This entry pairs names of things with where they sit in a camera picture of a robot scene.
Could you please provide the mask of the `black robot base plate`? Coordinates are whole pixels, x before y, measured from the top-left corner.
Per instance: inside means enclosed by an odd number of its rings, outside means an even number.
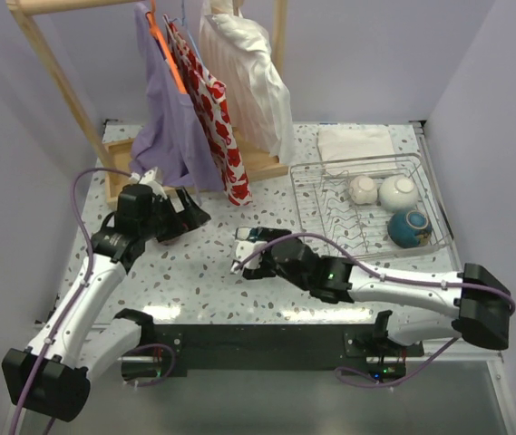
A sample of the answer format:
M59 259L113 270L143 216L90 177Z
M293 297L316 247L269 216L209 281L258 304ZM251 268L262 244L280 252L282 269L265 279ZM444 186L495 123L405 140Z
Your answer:
M388 348L373 341L372 324L158 324L147 343L176 353L174 377L194 370L332 371L350 366L375 374L390 365L385 379L405 374L404 358L424 348Z

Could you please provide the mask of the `dark teal bowl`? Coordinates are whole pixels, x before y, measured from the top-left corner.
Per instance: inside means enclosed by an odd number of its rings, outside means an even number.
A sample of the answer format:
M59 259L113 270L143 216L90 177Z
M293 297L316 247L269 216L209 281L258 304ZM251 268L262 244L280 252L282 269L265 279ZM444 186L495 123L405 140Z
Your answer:
M387 224L387 234L401 248L424 247L430 243L433 226L418 209L397 211Z

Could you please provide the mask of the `blue white dotted bowl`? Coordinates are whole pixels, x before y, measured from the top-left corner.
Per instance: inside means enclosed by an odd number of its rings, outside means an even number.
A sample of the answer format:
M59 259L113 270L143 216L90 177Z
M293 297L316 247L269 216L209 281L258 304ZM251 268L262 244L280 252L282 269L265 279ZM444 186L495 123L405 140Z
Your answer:
M269 230L265 227L238 227L235 231L235 239L238 241L266 241L271 239Z

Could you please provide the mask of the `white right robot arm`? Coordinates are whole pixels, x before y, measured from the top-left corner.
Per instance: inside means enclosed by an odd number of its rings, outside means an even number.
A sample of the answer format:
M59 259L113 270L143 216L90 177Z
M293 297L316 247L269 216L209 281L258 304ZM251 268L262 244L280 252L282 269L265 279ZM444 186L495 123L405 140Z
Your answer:
M511 292L485 267L467 263L461 271L420 273L372 266L342 247L321 256L307 233L268 227L240 227L232 266L247 280L280 277L332 305L379 302L393 305L377 314L371 344L383 355L424 340L462 338L493 351L509 346L515 311Z

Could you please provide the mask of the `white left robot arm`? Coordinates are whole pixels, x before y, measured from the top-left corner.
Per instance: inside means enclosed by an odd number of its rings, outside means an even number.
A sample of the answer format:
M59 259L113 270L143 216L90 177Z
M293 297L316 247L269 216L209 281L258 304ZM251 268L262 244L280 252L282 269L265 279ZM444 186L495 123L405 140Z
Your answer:
M209 214L186 189L178 188L177 196L181 210L159 188L132 184L122 189L117 208L88 243L73 288L37 336L2 360L16 415L29 410L72 421L87 402L92 383L113 362L126 353L145 355L158 347L151 315L134 309L122 309L102 336L86 337L149 240L171 241L209 222Z

